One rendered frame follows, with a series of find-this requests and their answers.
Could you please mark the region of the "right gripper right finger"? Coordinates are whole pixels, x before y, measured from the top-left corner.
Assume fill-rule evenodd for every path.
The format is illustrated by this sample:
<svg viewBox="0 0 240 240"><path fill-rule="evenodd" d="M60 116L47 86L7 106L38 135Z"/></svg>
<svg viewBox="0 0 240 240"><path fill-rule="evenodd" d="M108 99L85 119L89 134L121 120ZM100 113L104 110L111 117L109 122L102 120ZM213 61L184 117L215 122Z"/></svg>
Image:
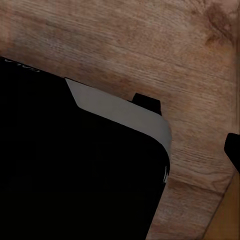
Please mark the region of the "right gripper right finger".
<svg viewBox="0 0 240 240"><path fill-rule="evenodd" d="M229 133L227 135L224 151L240 173L240 135Z"/></svg>

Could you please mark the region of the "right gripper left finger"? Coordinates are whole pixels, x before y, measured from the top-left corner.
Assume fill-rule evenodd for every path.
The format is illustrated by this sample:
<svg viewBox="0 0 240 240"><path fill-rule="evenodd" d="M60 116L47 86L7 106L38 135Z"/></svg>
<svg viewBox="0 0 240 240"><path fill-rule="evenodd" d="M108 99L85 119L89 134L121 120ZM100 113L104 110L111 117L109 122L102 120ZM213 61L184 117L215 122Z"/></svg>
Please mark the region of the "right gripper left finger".
<svg viewBox="0 0 240 240"><path fill-rule="evenodd" d="M0 138L0 193L25 153L22 133Z"/></svg>

